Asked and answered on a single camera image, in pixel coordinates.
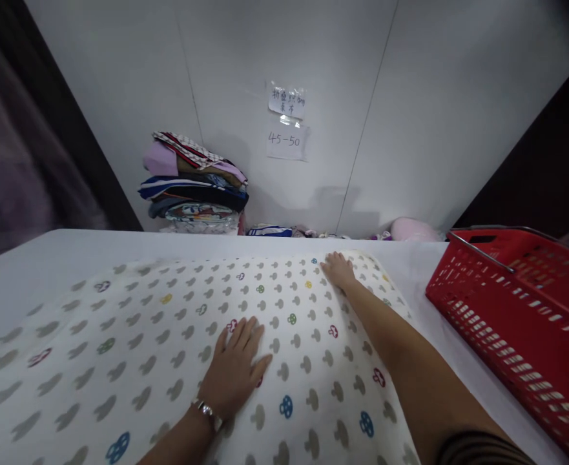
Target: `hand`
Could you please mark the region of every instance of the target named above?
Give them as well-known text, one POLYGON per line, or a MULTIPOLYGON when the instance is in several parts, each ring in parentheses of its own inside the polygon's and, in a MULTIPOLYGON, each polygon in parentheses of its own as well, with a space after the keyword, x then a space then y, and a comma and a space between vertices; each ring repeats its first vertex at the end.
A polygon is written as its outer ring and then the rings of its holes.
POLYGON ((261 325, 253 333, 255 324, 255 317, 250 318, 247 323, 243 318, 228 344, 228 330, 224 328, 215 345, 211 366, 200 385, 198 398, 211 407, 213 413, 223 421, 233 418, 247 402, 273 358, 272 354, 266 355, 252 366, 252 359, 265 331, 265 327, 261 325))
POLYGON ((321 268, 329 281, 346 292, 346 288, 356 282, 351 260, 345 260, 338 252, 327 254, 327 263, 321 262, 321 268))

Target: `white table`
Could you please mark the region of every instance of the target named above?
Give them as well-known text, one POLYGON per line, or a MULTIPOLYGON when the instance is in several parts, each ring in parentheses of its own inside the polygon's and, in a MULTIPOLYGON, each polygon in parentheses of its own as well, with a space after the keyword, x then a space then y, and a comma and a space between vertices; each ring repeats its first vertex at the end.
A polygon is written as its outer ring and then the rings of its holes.
POLYGON ((0 336, 18 326, 26 312, 40 303, 37 295, 54 294, 56 289, 66 289, 99 271, 133 260, 273 257, 359 249, 381 262, 409 304, 417 329, 517 445, 538 464, 569 464, 424 296, 446 247, 446 243, 52 231, 0 256, 0 336))

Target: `handwritten sign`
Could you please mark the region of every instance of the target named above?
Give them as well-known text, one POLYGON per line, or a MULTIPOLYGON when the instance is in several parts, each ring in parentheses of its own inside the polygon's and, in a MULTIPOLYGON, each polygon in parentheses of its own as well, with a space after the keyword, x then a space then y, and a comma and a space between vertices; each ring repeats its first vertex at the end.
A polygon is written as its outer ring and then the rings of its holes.
POLYGON ((305 90, 302 88, 278 87, 271 82, 269 110, 292 118, 303 119, 305 114, 305 90))
POLYGON ((308 128, 290 118, 270 119, 267 128, 267 156, 305 161, 308 128))

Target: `wristwatch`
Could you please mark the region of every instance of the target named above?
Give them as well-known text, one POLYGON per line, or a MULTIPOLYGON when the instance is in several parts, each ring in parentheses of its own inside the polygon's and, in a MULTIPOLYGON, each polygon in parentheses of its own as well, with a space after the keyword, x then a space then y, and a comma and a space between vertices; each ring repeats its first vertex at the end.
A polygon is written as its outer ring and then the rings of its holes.
POLYGON ((209 407, 204 400, 200 400, 198 397, 194 397, 194 400, 192 400, 192 405, 198 407, 198 410, 200 410, 203 415, 206 415, 207 418, 211 420, 213 430, 217 433, 222 427, 222 419, 213 413, 211 407, 209 407))

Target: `pink cloth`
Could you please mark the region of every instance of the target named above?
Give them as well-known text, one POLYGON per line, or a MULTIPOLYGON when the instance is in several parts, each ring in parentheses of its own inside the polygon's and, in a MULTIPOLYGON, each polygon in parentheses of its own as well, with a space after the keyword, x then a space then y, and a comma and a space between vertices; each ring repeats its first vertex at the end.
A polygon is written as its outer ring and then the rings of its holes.
POLYGON ((142 160, 153 176, 178 176, 176 154, 160 142, 153 142, 142 160))
MULTIPOLYGON (((153 176, 178 176, 176 167, 176 154, 161 142, 153 142, 143 158, 144 167, 153 176)), ((234 165, 221 161, 213 165, 214 168, 231 173, 241 184, 247 184, 247 178, 234 165)))
POLYGON ((236 166, 231 165, 230 163, 226 163, 221 161, 213 165, 214 168, 221 169, 222 171, 227 171, 231 173, 235 178, 241 181, 241 184, 247 184, 247 178, 243 175, 241 171, 237 169, 236 166))

